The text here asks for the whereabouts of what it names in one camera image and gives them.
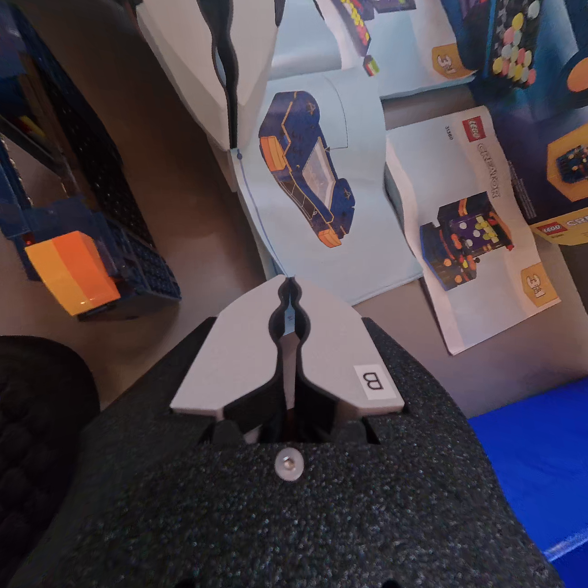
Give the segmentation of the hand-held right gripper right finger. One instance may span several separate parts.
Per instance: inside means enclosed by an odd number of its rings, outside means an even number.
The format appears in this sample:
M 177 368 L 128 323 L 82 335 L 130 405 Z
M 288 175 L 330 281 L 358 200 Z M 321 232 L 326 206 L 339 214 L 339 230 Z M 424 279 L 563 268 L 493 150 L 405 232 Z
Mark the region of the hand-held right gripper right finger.
M 361 315 L 312 282 L 291 281 L 296 356 L 295 408 L 311 419 L 401 412 L 405 402 Z

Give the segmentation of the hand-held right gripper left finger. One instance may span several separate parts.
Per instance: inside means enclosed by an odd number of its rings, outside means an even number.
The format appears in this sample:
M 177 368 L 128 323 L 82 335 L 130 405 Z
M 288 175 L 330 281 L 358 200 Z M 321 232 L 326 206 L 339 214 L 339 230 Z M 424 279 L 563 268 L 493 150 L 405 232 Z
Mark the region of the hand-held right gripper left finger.
M 171 401 L 172 411 L 271 420 L 285 410 L 280 339 L 290 285 L 278 275 L 219 313 Z

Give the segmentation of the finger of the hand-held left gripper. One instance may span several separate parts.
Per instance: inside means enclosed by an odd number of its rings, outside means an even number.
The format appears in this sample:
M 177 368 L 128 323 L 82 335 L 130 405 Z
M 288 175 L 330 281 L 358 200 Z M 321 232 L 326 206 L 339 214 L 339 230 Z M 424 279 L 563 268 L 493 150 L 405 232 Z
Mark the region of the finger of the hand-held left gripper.
M 282 21 L 281 1 L 232 1 L 230 47 L 236 65 L 231 86 L 231 148 L 251 139 L 261 110 Z
M 201 128 L 230 149 L 226 91 L 213 62 L 213 38 L 197 1 L 142 1 L 136 19 L 143 37 Z

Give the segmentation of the dark blue brick console model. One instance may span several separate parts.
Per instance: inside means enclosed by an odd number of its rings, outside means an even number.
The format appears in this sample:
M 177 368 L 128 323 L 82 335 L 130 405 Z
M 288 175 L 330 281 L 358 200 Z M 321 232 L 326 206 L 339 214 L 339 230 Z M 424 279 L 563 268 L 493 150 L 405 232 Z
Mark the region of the dark blue brick console model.
M 181 300 L 103 123 L 23 11 L 1 1 L 1 233 L 42 283 L 25 246 L 72 231 L 95 241 L 121 294 L 80 322 L 132 320 Z

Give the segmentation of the orange curved brick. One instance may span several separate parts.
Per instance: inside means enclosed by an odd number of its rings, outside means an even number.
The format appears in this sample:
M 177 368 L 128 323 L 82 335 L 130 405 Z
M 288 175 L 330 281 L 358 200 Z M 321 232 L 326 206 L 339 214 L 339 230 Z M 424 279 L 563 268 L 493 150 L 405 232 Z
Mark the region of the orange curved brick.
M 121 294 L 95 241 L 72 231 L 24 248 L 45 287 L 70 316 L 116 302 Z

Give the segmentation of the arcade cover instruction booklet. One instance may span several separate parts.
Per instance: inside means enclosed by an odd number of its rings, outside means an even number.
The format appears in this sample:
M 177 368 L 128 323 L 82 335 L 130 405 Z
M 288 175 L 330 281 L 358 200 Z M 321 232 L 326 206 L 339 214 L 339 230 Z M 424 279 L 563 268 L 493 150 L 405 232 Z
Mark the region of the arcade cover instruction booklet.
M 486 107 L 388 130 L 385 181 L 451 355 L 560 303 Z

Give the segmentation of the black bumpy cushion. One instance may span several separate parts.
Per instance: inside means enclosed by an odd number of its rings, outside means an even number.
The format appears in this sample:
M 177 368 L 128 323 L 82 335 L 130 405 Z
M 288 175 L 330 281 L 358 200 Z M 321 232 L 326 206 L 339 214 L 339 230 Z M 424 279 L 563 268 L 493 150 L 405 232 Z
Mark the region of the black bumpy cushion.
M 75 351 L 43 337 L 1 336 L 1 587 L 59 511 L 81 431 L 99 412 L 92 372 Z

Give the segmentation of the large blue plastic bin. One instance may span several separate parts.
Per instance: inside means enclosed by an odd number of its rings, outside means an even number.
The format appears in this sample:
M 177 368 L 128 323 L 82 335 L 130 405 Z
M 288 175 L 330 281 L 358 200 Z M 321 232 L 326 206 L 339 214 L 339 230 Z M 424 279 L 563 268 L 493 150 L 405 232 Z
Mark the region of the large blue plastic bin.
M 587 378 L 469 424 L 531 540 L 566 587 L 587 587 Z

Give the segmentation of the yellow blue brick set box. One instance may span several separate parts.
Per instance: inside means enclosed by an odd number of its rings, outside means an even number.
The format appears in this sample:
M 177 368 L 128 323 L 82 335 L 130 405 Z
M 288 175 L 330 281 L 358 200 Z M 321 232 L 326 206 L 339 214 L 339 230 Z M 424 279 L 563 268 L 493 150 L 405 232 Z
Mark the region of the yellow blue brick set box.
M 587 243 L 587 1 L 442 1 L 528 225 Z

